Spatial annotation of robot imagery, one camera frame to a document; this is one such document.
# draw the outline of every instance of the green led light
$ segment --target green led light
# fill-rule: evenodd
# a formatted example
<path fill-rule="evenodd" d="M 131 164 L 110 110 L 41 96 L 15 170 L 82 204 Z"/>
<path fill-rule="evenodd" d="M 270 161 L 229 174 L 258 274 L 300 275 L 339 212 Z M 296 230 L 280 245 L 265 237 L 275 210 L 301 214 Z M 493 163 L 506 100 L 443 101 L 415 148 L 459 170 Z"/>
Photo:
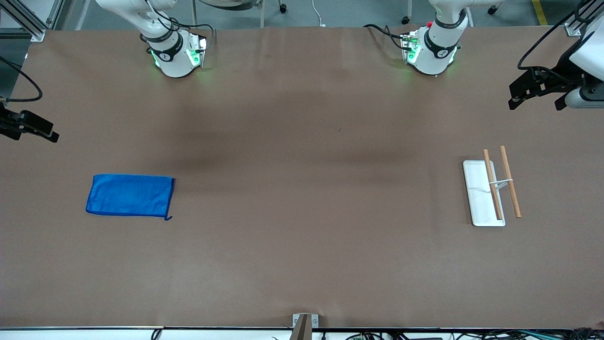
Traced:
<path fill-rule="evenodd" d="M 199 65 L 199 53 L 195 52 L 195 51 L 190 51 L 187 50 L 187 54 L 189 56 L 189 59 L 191 59 L 191 64 L 193 66 L 198 66 Z"/>
<path fill-rule="evenodd" d="M 449 64 L 453 62 L 453 57 L 455 56 L 455 52 L 457 52 L 457 47 L 455 47 L 453 49 L 453 52 L 451 52 L 451 58 L 449 59 Z"/>
<path fill-rule="evenodd" d="M 151 51 L 151 55 L 153 56 L 153 60 L 155 60 L 155 66 L 159 67 L 159 62 L 157 61 L 157 57 L 153 51 Z"/>
<path fill-rule="evenodd" d="M 409 56 L 407 57 L 407 61 L 410 63 L 414 63 L 417 60 L 417 56 L 420 52 L 420 45 L 417 44 L 415 48 L 409 52 Z"/>

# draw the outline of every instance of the blue towel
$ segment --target blue towel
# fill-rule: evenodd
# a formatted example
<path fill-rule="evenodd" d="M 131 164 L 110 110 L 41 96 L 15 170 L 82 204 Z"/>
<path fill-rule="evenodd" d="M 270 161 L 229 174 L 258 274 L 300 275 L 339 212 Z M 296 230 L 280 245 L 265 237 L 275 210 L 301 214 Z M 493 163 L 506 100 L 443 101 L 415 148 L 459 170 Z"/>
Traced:
<path fill-rule="evenodd" d="M 100 174 L 92 179 L 86 211 L 96 215 L 168 218 L 174 178 Z"/>

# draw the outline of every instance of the brown paper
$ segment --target brown paper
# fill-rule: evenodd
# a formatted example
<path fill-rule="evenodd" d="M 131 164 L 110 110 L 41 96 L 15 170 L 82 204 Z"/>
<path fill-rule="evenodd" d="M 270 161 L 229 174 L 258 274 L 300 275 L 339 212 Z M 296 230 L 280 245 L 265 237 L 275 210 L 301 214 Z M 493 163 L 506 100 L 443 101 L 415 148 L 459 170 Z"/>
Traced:
<path fill-rule="evenodd" d="M 10 108 L 59 142 L 0 139 L 0 324 L 602 321 L 604 114 L 507 108 L 545 30 L 468 29 L 438 77 L 367 29 L 220 31 L 182 79 L 137 31 L 48 32 L 24 65 L 44 97 Z M 527 62 L 572 42 L 559 30 Z M 504 189 L 507 226 L 473 227 L 461 163 L 500 145 L 523 218 Z M 176 178 L 174 218 L 87 214 L 105 172 Z"/>

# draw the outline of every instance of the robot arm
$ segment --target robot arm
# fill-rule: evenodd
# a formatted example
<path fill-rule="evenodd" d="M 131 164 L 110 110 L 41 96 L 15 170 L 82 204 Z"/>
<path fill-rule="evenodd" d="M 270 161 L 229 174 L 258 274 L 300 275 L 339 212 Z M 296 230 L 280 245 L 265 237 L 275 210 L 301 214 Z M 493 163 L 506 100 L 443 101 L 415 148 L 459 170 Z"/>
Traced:
<path fill-rule="evenodd" d="M 176 0 L 97 0 L 98 5 L 134 25 L 151 46 L 155 65 L 169 77 L 184 77 L 201 66 L 206 39 L 174 28 L 163 11 Z"/>
<path fill-rule="evenodd" d="M 564 93 L 555 101 L 557 110 L 604 108 L 604 13 L 585 27 L 581 40 L 573 44 L 552 69 L 525 67 L 523 75 L 510 84 L 510 110 L 525 100 L 550 93 Z"/>
<path fill-rule="evenodd" d="M 406 62 L 425 74 L 442 73 L 453 62 L 457 43 L 467 27 L 464 8 L 475 5 L 495 5 L 503 0 L 429 0 L 436 8 L 436 18 L 431 26 L 421 27 L 403 37 Z"/>

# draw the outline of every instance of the white tray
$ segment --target white tray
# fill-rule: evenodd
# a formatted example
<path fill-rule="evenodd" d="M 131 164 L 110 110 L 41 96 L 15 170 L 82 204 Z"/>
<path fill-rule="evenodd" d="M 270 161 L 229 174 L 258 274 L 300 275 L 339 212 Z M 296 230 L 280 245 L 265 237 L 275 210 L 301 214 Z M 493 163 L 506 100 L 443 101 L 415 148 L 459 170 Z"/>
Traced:
<path fill-rule="evenodd" d="M 494 180 L 497 181 L 495 167 L 491 161 Z M 476 227 L 503 227 L 506 225 L 506 218 L 503 216 L 503 206 L 501 197 L 499 197 L 499 206 L 502 212 L 502 220 L 497 220 L 493 198 L 489 188 L 489 177 L 484 160 L 465 160 L 463 162 L 463 174 L 466 177 L 467 198 L 470 201 L 470 213 L 472 214 L 472 224 Z"/>

